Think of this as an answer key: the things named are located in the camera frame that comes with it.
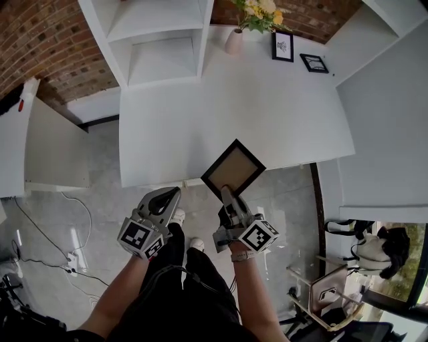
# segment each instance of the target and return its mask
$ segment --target white desk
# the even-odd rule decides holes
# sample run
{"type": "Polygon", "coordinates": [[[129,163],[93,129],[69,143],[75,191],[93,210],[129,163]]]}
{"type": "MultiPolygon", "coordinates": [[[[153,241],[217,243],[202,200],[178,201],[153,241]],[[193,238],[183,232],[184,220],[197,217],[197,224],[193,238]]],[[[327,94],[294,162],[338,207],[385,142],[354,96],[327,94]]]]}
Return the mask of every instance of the white desk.
{"type": "MultiPolygon", "coordinates": [[[[325,52],[298,37],[294,49],[325,52]]],[[[268,169],[354,153],[331,75],[252,41],[241,57],[209,41],[200,83],[122,90],[119,130],[123,186],[198,178],[236,138],[268,169]]]]}

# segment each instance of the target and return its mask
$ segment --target framed picture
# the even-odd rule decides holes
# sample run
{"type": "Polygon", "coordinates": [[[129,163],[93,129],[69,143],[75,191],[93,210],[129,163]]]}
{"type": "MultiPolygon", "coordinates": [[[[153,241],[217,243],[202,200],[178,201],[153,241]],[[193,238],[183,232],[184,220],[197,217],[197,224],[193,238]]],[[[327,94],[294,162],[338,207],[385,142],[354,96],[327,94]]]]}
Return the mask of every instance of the framed picture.
{"type": "Polygon", "coordinates": [[[238,197],[266,167],[236,139],[201,177],[221,200],[221,189],[228,185],[238,197]]]}
{"type": "Polygon", "coordinates": [[[294,62],[293,35],[291,33],[272,33],[272,59],[294,62]]]}
{"type": "Polygon", "coordinates": [[[304,53],[301,53],[300,57],[303,59],[303,63],[305,63],[309,72],[328,73],[327,67],[322,62],[320,56],[305,55],[304,53]]]}

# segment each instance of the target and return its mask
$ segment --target black picture frame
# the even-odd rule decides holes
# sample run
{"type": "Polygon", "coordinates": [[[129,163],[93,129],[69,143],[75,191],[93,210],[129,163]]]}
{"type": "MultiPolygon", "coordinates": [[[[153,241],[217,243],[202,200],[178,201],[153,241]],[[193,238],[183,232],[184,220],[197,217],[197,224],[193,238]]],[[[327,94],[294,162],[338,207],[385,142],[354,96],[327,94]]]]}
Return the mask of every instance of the black picture frame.
{"type": "Polygon", "coordinates": [[[300,54],[300,57],[302,58],[303,63],[305,63],[306,69],[308,69],[308,71],[309,71],[309,72],[329,73],[329,71],[328,71],[328,69],[327,69],[326,65],[324,64],[324,62],[322,61],[322,59],[321,59],[321,57],[320,57],[320,56],[315,56],[315,55],[306,55],[305,53],[301,53],[301,54],[300,54]],[[324,69],[314,69],[314,68],[312,68],[312,67],[310,66],[310,64],[309,64],[308,60],[306,59],[307,57],[318,59],[318,61],[322,64],[322,66],[323,66],[323,68],[324,68],[324,69]]]}
{"type": "Polygon", "coordinates": [[[280,32],[280,31],[276,31],[276,32],[272,33],[272,59],[277,59],[277,60],[280,60],[280,61],[289,61],[289,62],[294,63],[294,40],[293,40],[293,35],[291,33],[280,32]],[[290,50],[291,50],[290,56],[291,56],[291,58],[283,58],[283,57],[278,57],[277,56],[277,53],[276,53],[276,49],[277,49],[277,46],[276,46],[276,42],[277,42],[276,35],[287,35],[287,36],[290,37],[290,50]]]}
{"type": "Polygon", "coordinates": [[[266,170],[266,167],[238,140],[232,142],[232,144],[222,153],[222,155],[214,162],[213,165],[204,173],[201,177],[201,180],[208,186],[208,188],[216,195],[216,197],[221,200],[221,189],[217,187],[209,180],[210,175],[216,171],[219,165],[225,161],[225,159],[230,155],[230,153],[239,148],[241,152],[256,166],[256,171],[238,188],[233,194],[239,196],[254,180],[260,176],[260,174],[266,170]]]}

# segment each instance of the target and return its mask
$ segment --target hand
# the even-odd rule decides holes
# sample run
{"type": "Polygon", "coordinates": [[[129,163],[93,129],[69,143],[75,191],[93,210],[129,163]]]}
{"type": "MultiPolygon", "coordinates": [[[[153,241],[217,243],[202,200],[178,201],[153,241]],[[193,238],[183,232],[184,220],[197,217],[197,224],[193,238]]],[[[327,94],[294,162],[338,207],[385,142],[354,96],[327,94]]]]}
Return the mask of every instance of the hand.
{"type": "Polygon", "coordinates": [[[241,241],[233,241],[230,245],[229,245],[230,251],[232,253],[239,253],[242,252],[243,250],[250,250],[247,246],[245,246],[241,241]]]}

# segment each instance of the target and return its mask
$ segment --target shoe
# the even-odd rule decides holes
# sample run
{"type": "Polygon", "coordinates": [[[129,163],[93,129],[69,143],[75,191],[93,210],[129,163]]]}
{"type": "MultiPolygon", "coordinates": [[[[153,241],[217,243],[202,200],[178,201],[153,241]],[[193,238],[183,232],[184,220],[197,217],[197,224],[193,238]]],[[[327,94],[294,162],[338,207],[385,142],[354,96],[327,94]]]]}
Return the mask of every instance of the shoe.
{"type": "Polygon", "coordinates": [[[177,223],[180,225],[180,227],[183,226],[183,222],[185,221],[185,217],[186,217],[186,213],[183,209],[181,208],[177,208],[175,210],[175,214],[174,216],[171,218],[171,220],[169,221],[169,223],[177,223]]]}
{"type": "Polygon", "coordinates": [[[203,252],[205,250],[205,244],[200,238],[192,238],[192,241],[190,242],[190,248],[195,248],[203,252]]]}

